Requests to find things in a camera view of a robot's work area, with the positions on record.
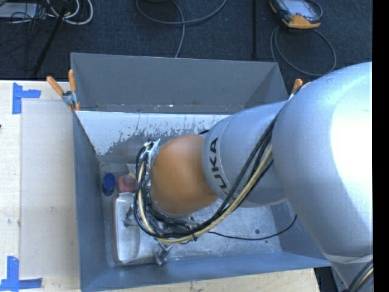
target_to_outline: blue bottle cap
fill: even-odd
[[[115,176],[111,173],[107,173],[103,178],[103,193],[107,196],[112,195],[116,186]]]

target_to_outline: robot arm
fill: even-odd
[[[150,205],[173,226],[217,197],[224,201],[188,236],[176,235],[183,241],[238,206],[289,200],[346,286],[369,289],[371,142],[371,63],[362,63],[300,87],[287,101],[246,109],[203,135],[166,143],[150,168]]]

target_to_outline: wooden table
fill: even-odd
[[[38,89],[41,96],[35,99],[37,102],[52,101],[52,105],[63,105],[63,111],[69,111],[60,96],[46,82],[25,82],[15,81],[22,85],[23,90]],[[21,255],[21,229],[23,228],[23,205],[21,202],[21,178],[22,178],[22,118],[25,114],[22,109],[21,114],[12,114],[13,83],[11,80],[0,81],[0,279],[5,279],[7,275],[7,257],[14,256],[19,259],[20,264],[29,258]],[[60,83],[65,91],[69,90],[68,83]],[[40,131],[45,136],[50,136],[52,130]],[[50,157],[55,163],[58,156]],[[74,198],[64,198],[63,203],[71,208],[75,207]],[[46,230],[42,222],[42,231],[50,235],[50,230]],[[46,252],[57,256],[63,252]],[[36,263],[35,268],[39,273],[40,264]],[[78,275],[63,272],[61,276],[44,276],[41,288],[29,291],[79,291]],[[319,292],[315,273],[313,269],[301,269],[295,271],[283,271],[276,273],[257,274],[249,276],[231,277],[226,279],[203,280],[196,282],[174,283],[168,285],[148,286],[143,288],[131,288],[117,291],[133,292],[236,292],[236,291],[271,291],[271,292]]]

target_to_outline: black cable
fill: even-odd
[[[273,234],[273,235],[270,235],[270,236],[261,237],[261,238],[236,237],[236,236],[220,234],[219,232],[215,232],[215,231],[208,231],[208,233],[209,234],[215,234],[215,235],[218,235],[218,236],[222,236],[222,237],[225,237],[225,238],[238,239],[238,240],[249,240],[249,241],[265,240],[265,239],[269,239],[269,238],[272,238],[272,237],[276,237],[276,236],[286,232],[287,230],[289,230],[293,226],[293,224],[296,222],[296,219],[297,219],[297,214],[294,216],[293,222],[287,228],[283,229],[280,232],[277,232],[276,234]]]
[[[227,0],[224,0],[222,2],[222,4],[215,10],[213,11],[211,14],[209,15],[206,15],[206,16],[203,16],[202,18],[196,18],[196,19],[191,19],[189,21],[179,21],[179,22],[168,22],[168,21],[160,21],[158,19],[155,19],[155,18],[152,18],[150,16],[148,16],[146,13],[144,13],[140,7],[139,7],[139,0],[136,0],[136,7],[138,9],[138,11],[146,18],[148,18],[149,20],[151,21],[154,21],[155,23],[159,23],[159,24],[166,24],[166,25],[183,25],[183,24],[196,24],[196,23],[199,23],[201,21],[205,21],[206,19],[209,19],[211,18],[213,15],[217,14],[223,7],[224,7],[224,4],[227,2]]]
[[[278,53],[281,55],[281,57],[283,58],[283,60],[292,68],[294,68],[295,70],[303,73],[303,74],[306,74],[306,75],[310,75],[310,76],[313,76],[313,77],[321,77],[323,75],[326,75],[326,74],[329,74],[330,72],[332,72],[335,67],[336,67],[336,53],[335,53],[335,50],[332,46],[332,44],[329,42],[329,40],[322,34],[320,33],[318,30],[316,29],[313,29],[313,32],[317,33],[327,44],[328,46],[330,47],[331,49],[331,52],[332,52],[332,55],[334,57],[334,63],[332,65],[332,67],[330,68],[329,71],[327,72],[324,72],[322,74],[316,74],[316,73],[312,73],[312,72],[308,72],[308,71],[304,71],[298,67],[296,67],[295,65],[293,65],[282,53],[281,53],[281,50],[280,48],[278,47],[278,41],[277,41],[277,35],[278,35],[278,31],[280,29],[281,26],[277,26],[276,28],[274,28],[274,30],[272,31],[272,34],[270,36],[270,49],[272,51],[272,58],[273,58],[273,61],[276,61],[275,59],[275,56],[274,56],[274,49],[273,49],[273,43],[275,44],[276,48],[277,48],[277,51]]]
[[[180,12],[180,16],[181,16],[181,19],[183,22],[185,22],[184,20],[184,14],[182,14],[182,11],[180,9],[180,7],[178,6],[178,4],[176,3],[176,1],[173,1],[174,5],[176,6],[176,8],[178,9],[178,12]],[[184,42],[184,36],[185,36],[185,24],[182,25],[182,35],[181,35],[181,41],[180,41],[180,45],[178,46],[178,50],[176,52],[176,55],[174,56],[175,58],[178,57],[180,51],[181,51],[181,46],[182,46],[182,43]]]

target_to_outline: gray bin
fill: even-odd
[[[160,137],[163,144],[172,137],[209,128],[204,118],[216,121],[246,108],[286,100],[276,63],[72,53],[71,68],[81,105],[81,111],[73,115],[73,133],[82,291],[330,265],[299,219],[287,232],[257,242],[205,234],[189,245],[177,245],[161,266],[147,258],[126,265],[112,259],[112,204],[102,194],[102,175],[127,171],[148,138]],[[160,120],[164,130],[152,124],[147,129],[147,121],[140,130],[127,121],[149,115]],[[191,124],[179,128],[182,116],[184,121],[190,118]],[[250,237],[278,232],[294,218],[288,201],[243,211],[247,219],[241,225],[263,232]],[[235,212],[225,229],[221,226],[218,231],[240,234],[236,222],[241,217],[239,210]],[[140,241],[146,243],[143,251],[155,242],[142,231]]]

